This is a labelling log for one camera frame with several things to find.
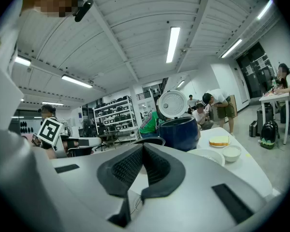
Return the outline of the white perforated steamer plate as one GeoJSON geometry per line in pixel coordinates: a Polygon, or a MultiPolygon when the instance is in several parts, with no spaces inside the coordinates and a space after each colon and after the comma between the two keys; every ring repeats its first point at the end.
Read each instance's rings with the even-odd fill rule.
{"type": "Polygon", "coordinates": [[[225,166],[225,158],[223,157],[223,155],[217,151],[212,150],[212,149],[199,148],[199,149],[190,150],[190,151],[188,151],[188,153],[207,158],[209,160],[216,162],[217,164],[219,164],[223,167],[225,166]]]}

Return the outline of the white desk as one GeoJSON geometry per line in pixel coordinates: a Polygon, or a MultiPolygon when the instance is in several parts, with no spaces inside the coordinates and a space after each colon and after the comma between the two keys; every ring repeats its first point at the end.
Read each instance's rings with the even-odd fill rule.
{"type": "Polygon", "coordinates": [[[272,94],[267,96],[262,96],[259,101],[261,102],[262,108],[262,124],[264,125],[266,122],[266,112],[265,112],[265,103],[273,103],[273,111],[275,111],[275,102],[284,101],[286,106],[286,124],[285,124],[285,135],[283,140],[283,145],[286,145],[288,139],[288,129],[289,129],[289,120],[290,120],[290,106],[289,106],[290,94],[289,93],[281,93],[281,94],[272,94]]]}

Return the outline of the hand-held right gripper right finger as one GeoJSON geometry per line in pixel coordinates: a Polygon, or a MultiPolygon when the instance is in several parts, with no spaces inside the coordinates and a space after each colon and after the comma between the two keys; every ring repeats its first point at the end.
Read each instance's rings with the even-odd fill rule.
{"type": "Polygon", "coordinates": [[[156,164],[160,181],[134,220],[131,232],[230,232],[261,210],[265,199],[247,182],[207,158],[145,143],[143,164],[156,164]]]}

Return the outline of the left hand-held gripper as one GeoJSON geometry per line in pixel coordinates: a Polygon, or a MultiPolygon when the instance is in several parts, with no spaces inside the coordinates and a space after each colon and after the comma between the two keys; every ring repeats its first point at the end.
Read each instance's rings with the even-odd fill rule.
{"type": "Polygon", "coordinates": [[[67,153],[60,137],[60,132],[63,124],[51,118],[43,121],[37,136],[43,143],[51,145],[57,158],[79,157],[94,154],[94,150],[102,144],[99,137],[81,137],[67,140],[67,153]]]}

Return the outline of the yellow sponge cloth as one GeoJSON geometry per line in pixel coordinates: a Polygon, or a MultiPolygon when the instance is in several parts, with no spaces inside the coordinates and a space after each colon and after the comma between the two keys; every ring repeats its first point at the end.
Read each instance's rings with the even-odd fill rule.
{"type": "Polygon", "coordinates": [[[230,142],[229,136],[214,136],[209,139],[209,144],[226,144],[230,142]]]}

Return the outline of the small white bowl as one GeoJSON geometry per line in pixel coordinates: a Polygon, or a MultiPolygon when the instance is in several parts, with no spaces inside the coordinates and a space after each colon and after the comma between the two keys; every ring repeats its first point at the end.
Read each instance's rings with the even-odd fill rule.
{"type": "Polygon", "coordinates": [[[235,162],[241,155],[241,148],[236,145],[229,145],[223,148],[222,155],[227,162],[235,162]]]}

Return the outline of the black double door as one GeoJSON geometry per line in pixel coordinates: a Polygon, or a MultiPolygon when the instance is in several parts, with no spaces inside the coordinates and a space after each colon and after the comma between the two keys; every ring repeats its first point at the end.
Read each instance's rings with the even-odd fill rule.
{"type": "Polygon", "coordinates": [[[250,98],[261,97],[271,89],[275,71],[259,42],[243,52],[236,62],[244,76],[250,98]]]}

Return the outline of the person's white shirt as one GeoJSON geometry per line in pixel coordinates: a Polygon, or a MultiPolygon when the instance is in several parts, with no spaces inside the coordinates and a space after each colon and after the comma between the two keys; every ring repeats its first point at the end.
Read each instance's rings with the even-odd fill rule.
{"type": "Polygon", "coordinates": [[[23,0],[13,0],[0,18],[0,68],[12,74],[17,57],[18,21],[23,0]]]}

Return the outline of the white shelf with black cases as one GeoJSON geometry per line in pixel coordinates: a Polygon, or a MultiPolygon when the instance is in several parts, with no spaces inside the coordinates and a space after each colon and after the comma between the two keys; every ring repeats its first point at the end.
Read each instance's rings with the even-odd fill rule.
{"type": "Polygon", "coordinates": [[[129,96],[98,104],[93,109],[96,131],[115,142],[133,142],[140,138],[132,100],[129,96]]]}

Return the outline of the black green dome backpack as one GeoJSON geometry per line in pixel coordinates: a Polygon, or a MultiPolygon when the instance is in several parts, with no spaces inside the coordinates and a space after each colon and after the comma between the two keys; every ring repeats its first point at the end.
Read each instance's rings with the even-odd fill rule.
{"type": "Polygon", "coordinates": [[[271,120],[263,125],[258,142],[263,148],[273,149],[279,138],[278,124],[271,120]]]}

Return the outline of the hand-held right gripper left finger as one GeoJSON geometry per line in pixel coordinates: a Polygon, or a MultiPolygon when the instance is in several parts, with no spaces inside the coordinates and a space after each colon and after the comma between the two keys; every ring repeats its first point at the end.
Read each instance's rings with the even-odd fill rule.
{"type": "Polygon", "coordinates": [[[64,232],[149,232],[146,209],[132,210],[131,186],[143,166],[143,146],[53,160],[63,193],[64,232]]]}

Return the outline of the small black hard case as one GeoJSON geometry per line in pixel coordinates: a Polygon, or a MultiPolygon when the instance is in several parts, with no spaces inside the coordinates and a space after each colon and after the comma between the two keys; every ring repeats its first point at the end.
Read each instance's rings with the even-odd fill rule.
{"type": "Polygon", "coordinates": [[[258,122],[256,120],[254,120],[252,123],[250,123],[250,125],[249,125],[249,136],[250,137],[256,137],[257,128],[258,128],[258,122]]]}

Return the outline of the dark metal pot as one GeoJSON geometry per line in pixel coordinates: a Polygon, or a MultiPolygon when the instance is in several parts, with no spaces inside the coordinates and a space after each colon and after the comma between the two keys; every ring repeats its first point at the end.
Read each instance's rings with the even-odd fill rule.
{"type": "Polygon", "coordinates": [[[148,138],[142,138],[142,139],[136,140],[135,142],[130,143],[129,146],[140,148],[148,144],[154,145],[154,146],[157,146],[157,145],[163,146],[165,145],[165,140],[160,137],[148,137],[148,138]]]}

